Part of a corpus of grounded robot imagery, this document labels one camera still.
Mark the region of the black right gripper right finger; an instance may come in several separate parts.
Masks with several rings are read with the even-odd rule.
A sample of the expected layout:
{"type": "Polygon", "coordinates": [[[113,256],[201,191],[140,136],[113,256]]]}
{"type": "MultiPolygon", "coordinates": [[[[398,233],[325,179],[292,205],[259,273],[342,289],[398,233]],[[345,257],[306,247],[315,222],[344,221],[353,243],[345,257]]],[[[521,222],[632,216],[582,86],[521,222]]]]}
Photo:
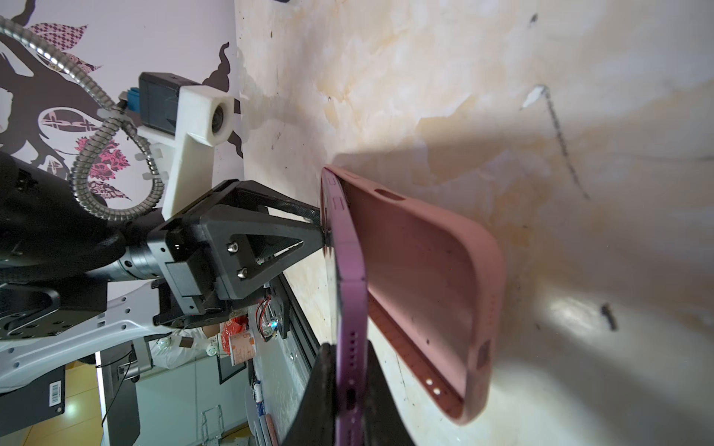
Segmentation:
{"type": "Polygon", "coordinates": [[[367,342],[366,395],[364,395],[364,444],[414,446],[383,374],[377,353],[367,342]]]}

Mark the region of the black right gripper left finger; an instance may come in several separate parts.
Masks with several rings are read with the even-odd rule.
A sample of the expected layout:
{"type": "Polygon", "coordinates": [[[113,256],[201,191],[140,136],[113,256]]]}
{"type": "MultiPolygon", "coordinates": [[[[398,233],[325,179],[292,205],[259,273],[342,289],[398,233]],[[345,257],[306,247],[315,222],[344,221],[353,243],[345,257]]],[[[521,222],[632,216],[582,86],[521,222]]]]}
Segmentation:
{"type": "Polygon", "coordinates": [[[337,412],[335,347],[323,344],[296,417],[282,444],[333,446],[337,412]]]}

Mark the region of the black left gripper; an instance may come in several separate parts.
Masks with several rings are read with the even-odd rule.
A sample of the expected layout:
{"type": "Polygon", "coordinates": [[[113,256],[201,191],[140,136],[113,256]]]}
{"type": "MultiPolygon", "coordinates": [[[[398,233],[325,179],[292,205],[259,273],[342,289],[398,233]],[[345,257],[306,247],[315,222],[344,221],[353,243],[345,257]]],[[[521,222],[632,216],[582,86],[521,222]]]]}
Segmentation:
{"type": "Polygon", "coordinates": [[[318,207],[253,180],[225,180],[171,219],[154,210],[125,237],[126,275],[151,282],[152,323],[172,329],[227,321],[325,244],[318,207]]]}

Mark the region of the purple edged smartphone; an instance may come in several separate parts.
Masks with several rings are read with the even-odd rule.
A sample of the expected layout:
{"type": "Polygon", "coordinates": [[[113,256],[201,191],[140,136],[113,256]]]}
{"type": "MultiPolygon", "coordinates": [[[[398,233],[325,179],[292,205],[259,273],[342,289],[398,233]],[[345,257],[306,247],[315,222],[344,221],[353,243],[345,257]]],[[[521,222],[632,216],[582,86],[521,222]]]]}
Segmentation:
{"type": "Polygon", "coordinates": [[[321,209],[336,346],[335,444],[362,445],[368,327],[366,267],[340,178],[327,167],[321,176],[321,209]]]}

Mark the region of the pink phone case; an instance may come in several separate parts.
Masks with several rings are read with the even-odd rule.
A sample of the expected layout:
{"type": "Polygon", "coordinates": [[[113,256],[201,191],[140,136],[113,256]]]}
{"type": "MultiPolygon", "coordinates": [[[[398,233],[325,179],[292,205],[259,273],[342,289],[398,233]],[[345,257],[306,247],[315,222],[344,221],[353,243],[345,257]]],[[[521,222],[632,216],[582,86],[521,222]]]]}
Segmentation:
{"type": "Polygon", "coordinates": [[[369,314],[432,400],[466,425],[488,399],[505,261],[484,227],[329,165],[366,265],[369,314]]]}

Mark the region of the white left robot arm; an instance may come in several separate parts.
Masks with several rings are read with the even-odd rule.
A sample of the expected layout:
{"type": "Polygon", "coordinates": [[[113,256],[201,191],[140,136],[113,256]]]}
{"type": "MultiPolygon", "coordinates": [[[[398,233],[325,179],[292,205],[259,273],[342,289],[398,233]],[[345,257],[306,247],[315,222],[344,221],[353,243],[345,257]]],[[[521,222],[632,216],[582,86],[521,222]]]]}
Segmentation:
{"type": "Polygon", "coordinates": [[[91,216],[66,180],[1,157],[1,390],[91,353],[227,321],[321,249],[317,207],[226,180],[174,217],[91,216]]]}

